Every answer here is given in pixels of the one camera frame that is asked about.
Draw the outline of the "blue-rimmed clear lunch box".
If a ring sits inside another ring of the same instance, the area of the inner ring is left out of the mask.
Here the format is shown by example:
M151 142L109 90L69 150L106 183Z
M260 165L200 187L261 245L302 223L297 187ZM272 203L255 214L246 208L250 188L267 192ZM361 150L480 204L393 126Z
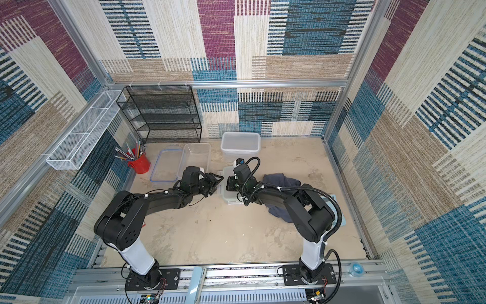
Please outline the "blue-rimmed clear lunch box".
M178 166L177 178L181 180L187 167L202 168L203 172L209 172L211 145L209 143L189 143L182 150L182 157Z

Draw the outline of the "blue tape roll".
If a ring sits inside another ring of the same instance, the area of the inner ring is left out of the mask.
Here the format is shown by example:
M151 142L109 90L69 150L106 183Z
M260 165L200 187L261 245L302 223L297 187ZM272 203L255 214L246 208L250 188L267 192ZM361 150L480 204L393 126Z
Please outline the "blue tape roll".
M349 273L353 277L361 277L365 274L364 267L362 266L361 263L357 261L353 261L349 264Z

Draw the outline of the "aluminium front rail frame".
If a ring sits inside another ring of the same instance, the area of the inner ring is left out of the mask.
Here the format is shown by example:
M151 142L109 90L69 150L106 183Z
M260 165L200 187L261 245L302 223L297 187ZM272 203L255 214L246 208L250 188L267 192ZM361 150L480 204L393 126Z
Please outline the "aluminium front rail frame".
M379 260L362 260L365 274L349 273L351 260L329 260L337 284L284 284L282 266L296 262L177 265L176 290L125 291L128 274L119 268L77 271L64 303L400 303Z

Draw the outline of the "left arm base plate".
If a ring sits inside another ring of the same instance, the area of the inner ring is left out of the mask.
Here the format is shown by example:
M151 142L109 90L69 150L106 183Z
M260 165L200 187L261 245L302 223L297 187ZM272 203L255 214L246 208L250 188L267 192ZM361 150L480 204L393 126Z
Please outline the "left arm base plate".
M139 275L130 271L125 282L125 291L149 291L149 290L176 290L180 278L181 269L159 269L154 279L149 275Z

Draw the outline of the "pens in red cup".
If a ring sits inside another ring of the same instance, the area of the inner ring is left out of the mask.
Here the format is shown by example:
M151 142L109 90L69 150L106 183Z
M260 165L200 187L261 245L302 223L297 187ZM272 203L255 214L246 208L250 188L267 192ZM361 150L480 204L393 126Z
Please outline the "pens in red cup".
M138 141L135 143L134 148L131 148L129 145L127 145L126 148L115 147L115 158L132 162L144 156L145 152L146 147L140 141Z

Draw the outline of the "red pencil cup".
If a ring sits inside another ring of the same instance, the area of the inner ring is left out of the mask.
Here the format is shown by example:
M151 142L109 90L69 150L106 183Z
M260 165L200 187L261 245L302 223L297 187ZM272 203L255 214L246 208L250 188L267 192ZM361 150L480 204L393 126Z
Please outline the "red pencil cup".
M145 174L149 172L151 166L151 162L148 160L144 149L140 150L139 158L136 158L135 160L129 159L127 163L130 168L134 169L136 174Z

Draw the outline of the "green-rimmed lunch box lid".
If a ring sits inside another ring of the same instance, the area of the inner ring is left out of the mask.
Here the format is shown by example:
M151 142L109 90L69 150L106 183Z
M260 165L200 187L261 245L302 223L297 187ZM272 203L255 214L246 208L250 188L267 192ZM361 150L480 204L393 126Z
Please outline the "green-rimmed lunch box lid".
M225 167L222 171L224 181L221 183L220 186L220 194L223 200L228 204L228 205L243 205L244 203L240 200L240 193L239 191L229 191L227 190L227 185L229 178L234 176L234 167L233 166L228 166Z

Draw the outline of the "black mesh shelf rack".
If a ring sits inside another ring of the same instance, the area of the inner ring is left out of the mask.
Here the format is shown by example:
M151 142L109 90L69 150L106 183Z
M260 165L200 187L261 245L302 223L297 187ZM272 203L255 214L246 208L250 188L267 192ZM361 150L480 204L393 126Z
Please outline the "black mesh shelf rack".
M201 141L203 128L191 86L126 86L116 103L145 144Z

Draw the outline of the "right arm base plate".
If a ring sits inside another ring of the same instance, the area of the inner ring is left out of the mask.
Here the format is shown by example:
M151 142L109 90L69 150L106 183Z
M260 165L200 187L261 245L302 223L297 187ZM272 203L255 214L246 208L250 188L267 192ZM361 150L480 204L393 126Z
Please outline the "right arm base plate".
M315 270L304 264L287 264L282 266L282 272L286 286L337 284L337 273L330 263L322 263Z

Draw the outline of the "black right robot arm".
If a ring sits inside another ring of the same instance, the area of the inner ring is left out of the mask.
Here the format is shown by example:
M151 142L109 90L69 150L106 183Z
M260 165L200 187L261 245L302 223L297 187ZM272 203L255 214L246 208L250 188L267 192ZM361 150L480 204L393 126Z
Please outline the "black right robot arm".
M342 225L339 204L328 193L308 184L282 187L259 182L254 177L258 168L256 165L251 169L248 161L238 158L234 163L234 175L229 178L231 190L239 193L245 206L256 203L287 211L303 238L299 259L301 279L306 284L317 283L323 276L327 241Z

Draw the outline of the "grey cleaning cloth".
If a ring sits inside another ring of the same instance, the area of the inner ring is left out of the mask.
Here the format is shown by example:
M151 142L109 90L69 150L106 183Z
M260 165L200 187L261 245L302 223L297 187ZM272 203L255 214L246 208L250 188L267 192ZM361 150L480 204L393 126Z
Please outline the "grey cleaning cloth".
M265 184L273 184L280 187L298 187L301 186L301 181L286 177L282 173L264 175L263 182ZM282 219L286 223L292 223L291 216L284 207L275 205L267 205L268 212L274 217Z

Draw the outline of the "clear far lunch box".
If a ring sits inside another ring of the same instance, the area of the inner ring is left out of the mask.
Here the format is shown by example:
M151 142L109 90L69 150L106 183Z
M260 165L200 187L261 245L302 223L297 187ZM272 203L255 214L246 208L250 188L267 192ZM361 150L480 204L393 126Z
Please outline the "clear far lunch box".
M246 160L258 156L261 150L261 136L253 132L225 132L220 148L228 162L233 162L237 158Z

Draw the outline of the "blue-rimmed clear lid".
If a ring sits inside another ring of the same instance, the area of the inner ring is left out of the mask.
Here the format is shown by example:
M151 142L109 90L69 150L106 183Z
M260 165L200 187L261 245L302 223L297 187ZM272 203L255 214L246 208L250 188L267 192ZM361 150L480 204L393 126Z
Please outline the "blue-rimmed clear lid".
M160 151L151 173L150 181L157 183L175 182L182 152L182 148L179 146L169 147Z

